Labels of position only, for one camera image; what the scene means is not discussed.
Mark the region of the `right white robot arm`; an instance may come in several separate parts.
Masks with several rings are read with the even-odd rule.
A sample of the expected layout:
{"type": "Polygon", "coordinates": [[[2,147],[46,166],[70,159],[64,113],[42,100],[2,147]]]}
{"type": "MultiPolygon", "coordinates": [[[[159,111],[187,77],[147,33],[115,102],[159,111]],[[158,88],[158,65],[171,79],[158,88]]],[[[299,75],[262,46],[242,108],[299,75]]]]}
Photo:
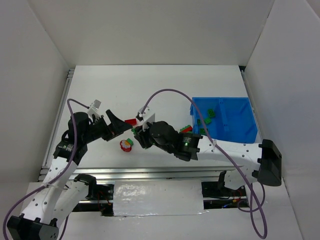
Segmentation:
{"type": "Polygon", "coordinates": [[[138,126],[133,134],[143,149],[155,146],[185,162],[214,160],[231,163],[234,170],[219,174],[221,187],[237,190],[256,182],[269,187],[282,184],[282,154],[272,140],[237,143],[209,139],[200,134],[178,132],[164,121],[138,126]]]}

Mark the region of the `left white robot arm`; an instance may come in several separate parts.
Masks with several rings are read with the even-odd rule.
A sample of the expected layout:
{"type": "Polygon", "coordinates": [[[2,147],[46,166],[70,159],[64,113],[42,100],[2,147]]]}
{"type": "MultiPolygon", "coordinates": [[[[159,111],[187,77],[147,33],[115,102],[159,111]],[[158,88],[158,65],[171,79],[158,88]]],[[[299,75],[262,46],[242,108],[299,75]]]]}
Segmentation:
{"type": "Polygon", "coordinates": [[[14,240],[55,240],[59,227],[82,199],[98,197],[97,179],[81,173],[69,180],[88,150],[88,144],[110,141],[132,126],[106,111],[110,124],[102,115],[86,112],[71,114],[68,129],[53,153],[53,160],[42,185],[23,199],[32,198],[18,216],[6,216],[3,231],[14,240]]]}

